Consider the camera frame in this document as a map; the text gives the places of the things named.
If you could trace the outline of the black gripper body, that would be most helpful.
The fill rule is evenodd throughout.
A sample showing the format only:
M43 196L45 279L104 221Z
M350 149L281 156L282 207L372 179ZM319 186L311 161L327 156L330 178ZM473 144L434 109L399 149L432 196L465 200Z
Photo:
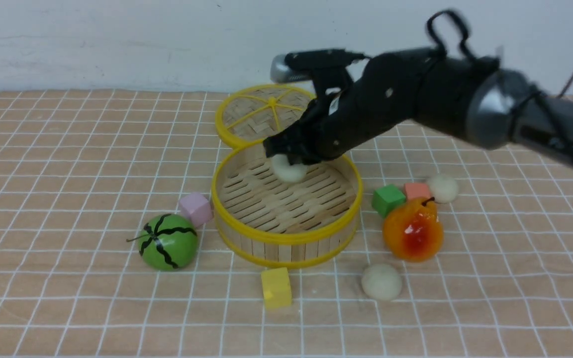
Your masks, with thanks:
M304 134L306 151L331 161L411 118L433 59L432 50L379 54L368 59L349 88L316 96L294 123L294 131Z

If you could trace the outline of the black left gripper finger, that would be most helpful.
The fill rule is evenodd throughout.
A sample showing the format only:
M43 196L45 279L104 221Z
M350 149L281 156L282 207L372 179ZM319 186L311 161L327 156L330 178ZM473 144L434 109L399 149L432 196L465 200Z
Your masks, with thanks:
M262 141L264 154L267 158L277 155L303 159L307 156L302 131L282 131L269 136Z

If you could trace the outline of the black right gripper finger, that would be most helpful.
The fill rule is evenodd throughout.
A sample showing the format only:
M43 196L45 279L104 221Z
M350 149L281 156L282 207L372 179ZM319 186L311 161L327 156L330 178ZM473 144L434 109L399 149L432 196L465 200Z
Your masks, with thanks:
M286 155L288 164L291 166L295 165L305 165L311 166L316 165L324 161L324 158L316 153L310 152L298 152L298 153L288 153Z

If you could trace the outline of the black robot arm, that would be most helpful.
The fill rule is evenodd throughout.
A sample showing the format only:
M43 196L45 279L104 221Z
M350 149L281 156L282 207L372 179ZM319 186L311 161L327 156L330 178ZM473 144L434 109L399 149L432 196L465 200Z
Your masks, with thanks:
M573 165L573 101L546 95L496 58L450 58L434 48L386 52L352 80L346 68L360 59L341 48L275 57L273 80L311 80L317 98L264 139L266 156L331 161L411 119L480 149L514 143Z

